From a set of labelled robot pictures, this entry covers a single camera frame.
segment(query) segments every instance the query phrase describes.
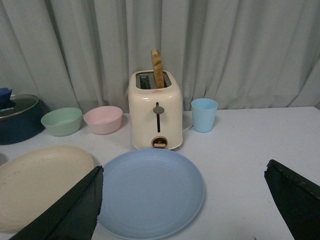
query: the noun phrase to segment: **table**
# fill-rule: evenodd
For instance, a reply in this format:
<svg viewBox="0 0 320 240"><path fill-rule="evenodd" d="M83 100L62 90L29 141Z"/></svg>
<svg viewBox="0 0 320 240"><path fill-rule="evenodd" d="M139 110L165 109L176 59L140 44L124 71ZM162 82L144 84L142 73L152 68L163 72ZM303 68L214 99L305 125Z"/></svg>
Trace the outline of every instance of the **table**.
<svg viewBox="0 0 320 240"><path fill-rule="evenodd" d="M183 113L184 122L191 112ZM46 130L24 142L0 146L0 164L27 152L56 145L87 150L95 165L104 165L134 150L130 115L121 128L95 135L88 126L69 136L57 137ZM320 111L315 107L218 110L214 127L207 133L193 127L183 133L175 149L200 170L206 196L197 217L168 240L293 240L264 179L274 159L320 185ZM7 240L14 233L0 233ZM99 225L92 240L118 240Z"/></svg>

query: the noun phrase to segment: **green bowl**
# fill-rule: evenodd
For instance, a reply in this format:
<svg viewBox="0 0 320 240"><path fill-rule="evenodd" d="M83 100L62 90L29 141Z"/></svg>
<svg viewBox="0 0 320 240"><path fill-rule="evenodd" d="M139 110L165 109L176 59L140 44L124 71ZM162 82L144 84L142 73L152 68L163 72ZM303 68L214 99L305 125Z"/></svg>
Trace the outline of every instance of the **green bowl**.
<svg viewBox="0 0 320 240"><path fill-rule="evenodd" d="M81 127L82 111L76 107L53 110L41 118L41 123L53 136L66 136Z"/></svg>

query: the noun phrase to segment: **pink bowl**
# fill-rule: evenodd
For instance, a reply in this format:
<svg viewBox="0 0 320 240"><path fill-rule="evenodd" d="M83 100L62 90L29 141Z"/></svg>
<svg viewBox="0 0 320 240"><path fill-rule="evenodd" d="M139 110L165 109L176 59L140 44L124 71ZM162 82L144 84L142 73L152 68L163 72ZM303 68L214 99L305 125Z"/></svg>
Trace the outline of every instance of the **pink bowl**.
<svg viewBox="0 0 320 240"><path fill-rule="evenodd" d="M122 113L116 106L100 106L88 111L83 119L94 134L110 134L120 128Z"/></svg>

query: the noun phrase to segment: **bowl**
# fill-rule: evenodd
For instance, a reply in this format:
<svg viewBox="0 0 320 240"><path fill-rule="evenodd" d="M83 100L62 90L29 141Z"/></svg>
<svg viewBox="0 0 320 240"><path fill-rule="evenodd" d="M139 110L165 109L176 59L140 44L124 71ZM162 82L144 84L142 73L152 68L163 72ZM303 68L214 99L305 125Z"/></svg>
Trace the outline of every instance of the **bowl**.
<svg viewBox="0 0 320 240"><path fill-rule="evenodd" d="M53 136L66 136L81 127L82 111L76 107L53 110L41 118L41 123Z"/></svg>
<svg viewBox="0 0 320 240"><path fill-rule="evenodd" d="M83 119L94 134L111 134L120 128L122 113L116 106L100 106L88 111Z"/></svg>

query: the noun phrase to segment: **blue plate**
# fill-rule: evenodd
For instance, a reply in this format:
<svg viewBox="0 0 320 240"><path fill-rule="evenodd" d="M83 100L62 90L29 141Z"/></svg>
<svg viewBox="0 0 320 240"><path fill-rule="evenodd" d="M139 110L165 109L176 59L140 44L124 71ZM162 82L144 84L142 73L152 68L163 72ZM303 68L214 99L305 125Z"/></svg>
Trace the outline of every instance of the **blue plate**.
<svg viewBox="0 0 320 240"><path fill-rule="evenodd" d="M197 215L205 184L197 167L170 150L145 148L104 166L98 223L127 240L172 235Z"/></svg>

